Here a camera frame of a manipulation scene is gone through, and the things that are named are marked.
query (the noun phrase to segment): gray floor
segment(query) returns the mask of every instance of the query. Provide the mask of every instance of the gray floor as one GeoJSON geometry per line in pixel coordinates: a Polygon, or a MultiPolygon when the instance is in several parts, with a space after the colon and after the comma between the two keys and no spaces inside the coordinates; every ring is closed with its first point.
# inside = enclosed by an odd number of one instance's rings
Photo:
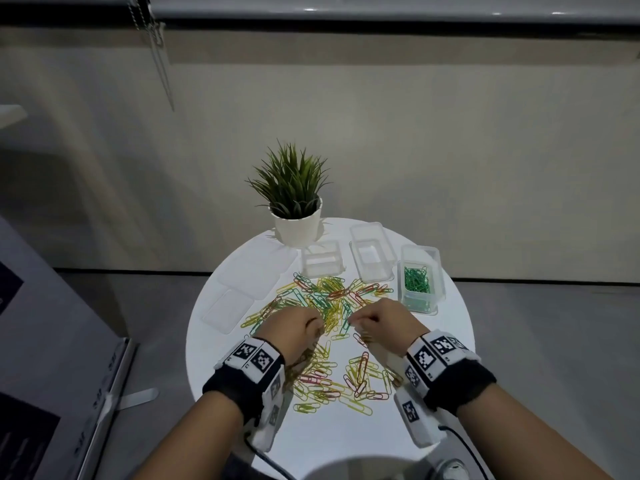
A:
{"type": "MultiPolygon", "coordinates": [[[[191,308],[206,278],[66,274],[140,343],[98,480],[125,478],[193,403],[184,364],[191,308]]],[[[640,288],[459,283],[476,348],[500,384],[616,479],[638,478],[640,288]]]]}

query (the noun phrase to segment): potted plant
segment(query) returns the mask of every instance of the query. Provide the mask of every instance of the potted plant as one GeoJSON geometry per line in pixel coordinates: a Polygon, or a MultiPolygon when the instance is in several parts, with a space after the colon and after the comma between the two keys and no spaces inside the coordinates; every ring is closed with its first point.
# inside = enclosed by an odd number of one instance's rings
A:
{"type": "Polygon", "coordinates": [[[278,142],[278,153],[270,148],[269,161],[254,167],[260,179],[246,181],[263,196],[275,220],[283,244],[304,248],[317,238],[322,199],[319,190],[326,185],[323,165],[326,159],[307,156],[296,145],[278,142]]]}

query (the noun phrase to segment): black cable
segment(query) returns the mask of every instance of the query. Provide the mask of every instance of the black cable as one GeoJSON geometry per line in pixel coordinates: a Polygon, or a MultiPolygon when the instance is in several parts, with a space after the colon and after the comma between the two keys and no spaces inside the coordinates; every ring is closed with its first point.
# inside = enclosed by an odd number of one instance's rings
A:
{"type": "Polygon", "coordinates": [[[247,445],[247,447],[249,448],[249,450],[251,450],[256,456],[258,456],[261,460],[263,460],[265,463],[268,464],[268,466],[270,466],[271,468],[273,468],[274,470],[277,471],[277,473],[279,473],[280,475],[282,475],[284,478],[286,478],[287,480],[296,480],[295,477],[293,477],[288,471],[286,471],[284,468],[282,468],[281,466],[279,466],[274,460],[270,459],[267,455],[265,455],[263,452],[256,450],[253,445],[251,443],[249,443],[249,436],[251,435],[251,433],[247,433],[244,435],[244,444],[247,445]]]}
{"type": "Polygon", "coordinates": [[[456,435],[458,437],[458,439],[460,440],[460,443],[462,443],[465,446],[467,451],[469,453],[471,453],[471,456],[473,457],[473,459],[476,460],[476,464],[477,464],[478,468],[480,468],[480,471],[482,472],[482,476],[484,476],[484,480],[489,480],[489,477],[486,476],[486,473],[484,473],[484,468],[482,468],[482,465],[480,465],[480,462],[476,458],[476,455],[474,454],[474,452],[471,451],[471,448],[469,448],[469,445],[467,444],[467,442],[462,439],[462,436],[460,436],[455,429],[452,429],[452,428],[450,428],[448,426],[439,426],[438,429],[441,430],[441,431],[450,431],[454,435],[456,435]]]}

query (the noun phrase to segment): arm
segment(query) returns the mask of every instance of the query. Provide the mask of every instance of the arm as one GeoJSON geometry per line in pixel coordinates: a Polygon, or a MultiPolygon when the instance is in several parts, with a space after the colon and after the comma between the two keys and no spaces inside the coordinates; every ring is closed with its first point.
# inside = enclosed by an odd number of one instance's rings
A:
{"type": "Polygon", "coordinates": [[[134,480],[217,478],[242,427],[238,406],[219,392],[208,392],[162,440],[134,480]]]}
{"type": "Polygon", "coordinates": [[[460,406],[458,419],[498,479],[611,480],[496,384],[460,406]]]}
{"type": "MultiPolygon", "coordinates": [[[[291,364],[323,332],[324,323],[315,308],[289,306],[265,320],[255,338],[273,344],[284,363],[291,364]]],[[[233,442],[250,419],[226,395],[204,393],[151,453],[134,480],[219,478],[233,442]]]]}
{"type": "MultiPolygon", "coordinates": [[[[398,356],[429,332],[401,303],[387,298],[361,308],[349,322],[398,356]]],[[[499,480],[611,480],[496,384],[452,412],[499,480]]]]}

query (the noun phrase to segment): white plant pot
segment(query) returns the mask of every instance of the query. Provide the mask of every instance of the white plant pot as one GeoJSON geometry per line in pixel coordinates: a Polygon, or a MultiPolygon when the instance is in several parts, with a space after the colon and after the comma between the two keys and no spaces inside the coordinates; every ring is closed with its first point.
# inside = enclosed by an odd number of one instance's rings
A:
{"type": "Polygon", "coordinates": [[[320,227],[320,211],[322,211],[322,199],[318,209],[304,219],[283,219],[271,212],[282,243],[292,248],[306,248],[315,242],[320,227]]]}

